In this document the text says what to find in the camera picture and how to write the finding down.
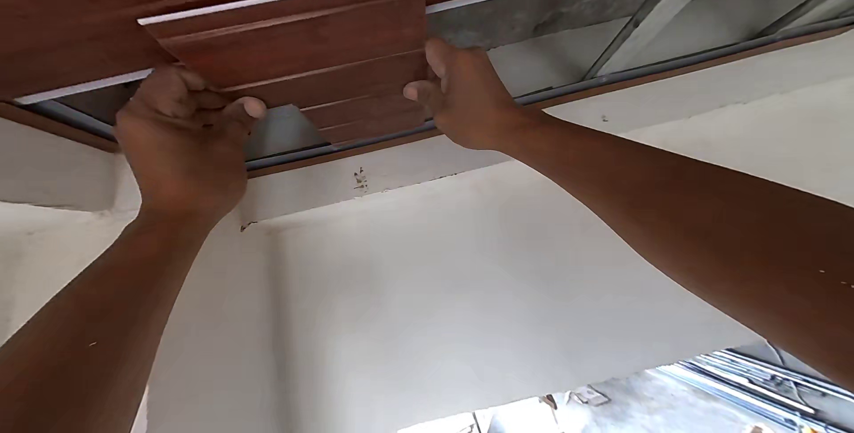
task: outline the false ceiling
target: false ceiling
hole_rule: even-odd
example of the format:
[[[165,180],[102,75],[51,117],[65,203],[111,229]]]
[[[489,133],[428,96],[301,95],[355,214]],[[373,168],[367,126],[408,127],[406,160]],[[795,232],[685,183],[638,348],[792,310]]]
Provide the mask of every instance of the false ceiling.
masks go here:
[[[694,64],[699,59],[686,63],[685,57],[707,57],[733,45],[746,48],[757,38],[765,38],[765,44],[851,23],[835,19],[826,27],[790,29],[789,36],[781,35],[799,18],[798,25],[844,19],[847,15],[841,12],[854,6],[854,0],[835,0],[842,5],[836,4],[832,13],[814,14],[821,7],[813,4],[768,29],[810,1],[832,3],[5,0],[0,8],[8,20],[0,32],[0,57],[16,67],[0,71],[0,95],[7,102],[17,99],[31,112],[112,140],[115,112],[133,94],[138,78],[150,67],[180,61],[229,93],[250,93],[270,106],[281,105],[259,125],[246,150],[248,168],[267,171],[407,134],[432,134],[432,124],[425,122],[429,119],[399,94],[404,83],[426,74],[420,45],[428,34],[454,45],[488,49],[507,88],[529,104],[543,94],[642,76],[644,68],[665,70],[664,63]],[[669,4],[669,16],[667,11],[662,16],[668,9],[662,4]],[[313,34],[324,31],[311,23],[320,16],[334,27],[327,26],[323,40],[313,43]],[[255,30],[256,24],[265,27]],[[651,24],[650,35],[646,27]],[[628,45],[641,33],[647,34],[646,42],[631,50]],[[81,93],[73,87],[117,76],[106,87]],[[347,79],[347,87],[325,87],[341,84],[341,78]],[[63,94],[49,91],[69,86]],[[41,100],[45,91],[49,100]],[[21,101],[27,97],[32,100]]]

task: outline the floor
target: floor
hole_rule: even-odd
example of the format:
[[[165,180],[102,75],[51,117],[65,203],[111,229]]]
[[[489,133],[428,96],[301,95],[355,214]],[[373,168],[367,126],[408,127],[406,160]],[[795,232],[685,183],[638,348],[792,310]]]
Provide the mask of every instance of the floor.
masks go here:
[[[763,423],[759,416],[656,371],[611,379],[593,387],[611,401],[600,406],[569,401],[556,412],[557,425],[553,420],[548,425],[540,419],[552,415],[550,408],[537,399],[524,401],[526,408],[517,403],[511,408],[500,406],[487,433],[741,433]],[[524,413],[528,413],[529,420],[538,420],[526,424],[520,418]]]
[[[737,348],[756,358],[813,376],[818,372],[792,355],[775,352],[760,342]],[[763,432],[786,431],[764,418],[720,400],[655,369],[625,378],[593,384],[610,401],[599,406],[561,401],[554,412],[539,398],[461,413],[434,422],[415,425],[398,433],[742,433],[762,425]],[[842,428],[854,430],[854,405],[847,401],[800,389],[803,399],[819,411],[819,416]]]

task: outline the person's right hand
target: person's right hand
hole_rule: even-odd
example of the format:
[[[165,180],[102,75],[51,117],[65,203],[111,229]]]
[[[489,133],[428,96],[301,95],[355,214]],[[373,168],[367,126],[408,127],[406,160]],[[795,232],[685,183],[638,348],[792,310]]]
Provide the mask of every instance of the person's right hand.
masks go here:
[[[458,49],[440,39],[427,40],[424,50],[437,78],[410,82],[403,95],[426,107],[451,141],[500,150],[520,128],[545,114],[513,101],[484,51]]]

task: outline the hand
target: hand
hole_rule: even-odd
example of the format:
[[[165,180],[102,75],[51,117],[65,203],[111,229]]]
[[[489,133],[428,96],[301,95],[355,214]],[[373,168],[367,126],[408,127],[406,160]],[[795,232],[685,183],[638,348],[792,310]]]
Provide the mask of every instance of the hand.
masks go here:
[[[157,68],[114,129],[142,194],[140,216],[213,228],[246,191],[243,144],[265,113],[261,100],[229,104],[196,73]]]
[[[500,151],[521,128],[546,116],[513,101],[484,51],[458,49],[440,39],[427,40],[424,50],[437,78],[410,82],[403,95],[424,105],[451,141]]]

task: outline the metal rod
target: metal rod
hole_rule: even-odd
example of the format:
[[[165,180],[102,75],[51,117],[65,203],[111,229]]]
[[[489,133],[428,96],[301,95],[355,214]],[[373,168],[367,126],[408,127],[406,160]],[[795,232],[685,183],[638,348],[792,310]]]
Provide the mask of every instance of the metal rod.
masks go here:
[[[657,370],[793,431],[799,431],[799,427],[805,425],[816,431],[851,433],[847,429],[830,425],[808,414],[798,412],[788,406],[763,398],[750,390],[742,388],[740,385],[721,381],[719,378],[691,364],[684,362],[668,364],[659,366]]]
[[[810,415],[816,414],[816,410],[814,410],[813,408],[806,406],[806,405],[802,405],[802,404],[798,403],[797,401],[795,401],[791,398],[786,398],[785,396],[780,395],[779,393],[777,393],[775,391],[771,391],[770,389],[764,388],[764,387],[759,386],[757,384],[753,384],[747,378],[744,378],[744,377],[739,376],[737,374],[730,373],[730,372],[724,372],[723,370],[721,370],[719,368],[716,368],[716,367],[711,366],[709,364],[701,364],[696,360],[690,360],[690,361],[688,361],[688,363],[692,364],[692,365],[694,365],[700,369],[705,370],[706,372],[710,373],[711,375],[718,376],[721,379],[727,380],[731,383],[738,384],[739,386],[742,386],[742,388],[747,388],[747,389],[750,389],[752,391],[755,391],[756,393],[758,393],[760,395],[764,395],[764,396],[771,398],[772,400],[774,400],[778,403],[782,403],[782,404],[789,406],[790,408],[793,408],[795,410],[798,410],[802,413],[806,413],[806,414],[810,414]]]
[[[776,364],[757,360],[756,358],[753,358],[753,356],[747,356],[746,354],[732,351],[729,349],[723,351],[716,351],[711,354],[712,356],[728,358],[731,360],[740,361],[742,363],[751,364],[759,368],[760,370],[773,373],[781,378],[794,381],[797,384],[802,384],[804,386],[813,388],[817,391],[821,391],[822,393],[826,393],[827,395],[836,396],[837,398],[840,398],[842,400],[854,402],[854,394],[849,392],[847,389],[844,389],[840,386],[837,386],[820,378],[805,375],[803,373],[798,373],[796,371],[785,368],[784,366],[778,366]]]

